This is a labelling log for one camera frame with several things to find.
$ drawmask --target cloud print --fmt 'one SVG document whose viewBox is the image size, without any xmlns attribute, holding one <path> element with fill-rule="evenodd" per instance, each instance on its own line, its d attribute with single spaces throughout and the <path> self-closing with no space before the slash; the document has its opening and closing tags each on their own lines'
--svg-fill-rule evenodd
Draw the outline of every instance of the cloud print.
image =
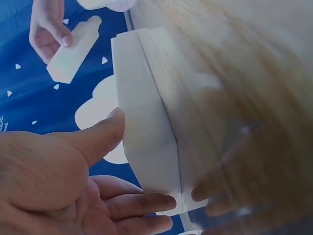
<svg viewBox="0 0 313 235">
<path fill-rule="evenodd" d="M 92 99 L 78 108 L 75 122 L 79 129 L 84 130 L 107 118 L 110 112 L 118 107 L 117 91 L 114 75 L 102 80 L 93 90 Z M 108 153 L 104 159 L 112 164 L 128 163 L 123 143 Z"/>
</svg>

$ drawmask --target white styrofoam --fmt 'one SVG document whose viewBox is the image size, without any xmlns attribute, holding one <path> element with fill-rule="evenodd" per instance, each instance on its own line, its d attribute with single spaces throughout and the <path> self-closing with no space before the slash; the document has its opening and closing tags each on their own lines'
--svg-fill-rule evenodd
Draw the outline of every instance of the white styrofoam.
<svg viewBox="0 0 313 235">
<path fill-rule="evenodd" d="M 168 216 L 183 212 L 177 144 L 135 31 L 112 39 L 119 107 L 126 116 L 124 151 L 141 187 L 176 199 Z"/>
<path fill-rule="evenodd" d="M 112 11 L 126 12 L 131 9 L 137 0 L 77 0 L 86 10 L 95 10 L 107 7 Z"/>
<path fill-rule="evenodd" d="M 74 45 L 60 46 L 47 66 L 55 82 L 71 83 L 87 54 L 99 38 L 99 16 L 91 17 L 87 22 L 80 22 L 73 30 Z"/>
</svg>

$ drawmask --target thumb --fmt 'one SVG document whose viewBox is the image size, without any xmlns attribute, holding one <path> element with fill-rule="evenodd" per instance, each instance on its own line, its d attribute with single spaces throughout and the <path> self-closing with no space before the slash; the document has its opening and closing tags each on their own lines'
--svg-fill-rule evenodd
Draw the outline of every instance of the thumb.
<svg viewBox="0 0 313 235">
<path fill-rule="evenodd" d="M 125 114 L 116 108 L 104 121 L 86 130 L 72 133 L 52 133 L 79 150 L 88 166 L 92 166 L 121 142 L 125 129 Z"/>
<path fill-rule="evenodd" d="M 41 27 L 48 30 L 54 39 L 65 47 L 73 44 L 73 36 L 71 31 L 58 19 L 54 17 L 47 17 L 42 23 Z"/>
</svg>

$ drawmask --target blue fabric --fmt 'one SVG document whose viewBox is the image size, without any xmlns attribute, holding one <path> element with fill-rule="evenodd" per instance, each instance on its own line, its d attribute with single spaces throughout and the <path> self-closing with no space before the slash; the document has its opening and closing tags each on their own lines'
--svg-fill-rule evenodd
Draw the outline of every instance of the blue fabric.
<svg viewBox="0 0 313 235">
<path fill-rule="evenodd" d="M 102 18 L 100 38 L 88 54 L 70 85 L 56 85 L 45 64 L 28 42 L 32 0 L 0 1 L 0 131 L 24 130 L 45 134 L 76 131 L 76 110 L 92 97 L 92 91 L 104 78 L 113 74 L 111 38 L 127 31 L 124 15 L 106 8 L 87 11 L 75 0 L 66 0 L 65 18 L 73 29 L 93 15 Z M 101 64 L 105 56 L 108 62 Z M 127 164 L 115 165 L 101 160 L 91 167 L 91 175 L 114 175 L 136 185 L 138 182 Z M 179 216 L 165 235 L 183 232 Z"/>
</svg>

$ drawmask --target blurred hand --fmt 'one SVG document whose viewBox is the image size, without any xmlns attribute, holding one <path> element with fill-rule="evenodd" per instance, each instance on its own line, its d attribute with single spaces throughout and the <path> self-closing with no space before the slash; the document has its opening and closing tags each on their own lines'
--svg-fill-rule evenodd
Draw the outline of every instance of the blurred hand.
<svg viewBox="0 0 313 235">
<path fill-rule="evenodd" d="M 29 41 L 42 60 L 48 64 L 60 45 L 73 43 L 71 31 L 63 25 L 64 0 L 34 0 Z"/>
<path fill-rule="evenodd" d="M 174 198 L 144 193 L 89 167 L 121 141 L 120 109 L 90 129 L 37 135 L 0 133 L 0 234 L 152 235 L 172 227 Z"/>
<path fill-rule="evenodd" d="M 220 167 L 209 172 L 194 188 L 193 199 L 201 201 L 220 195 L 207 206 L 209 216 L 255 205 L 264 207 L 234 222 L 208 229 L 203 235 L 260 234 L 313 212 L 309 180 L 312 174 L 308 167 L 312 165 L 311 153 L 295 151 L 294 143 L 286 133 L 277 132 L 277 128 L 263 128 L 228 150 Z"/>
</svg>

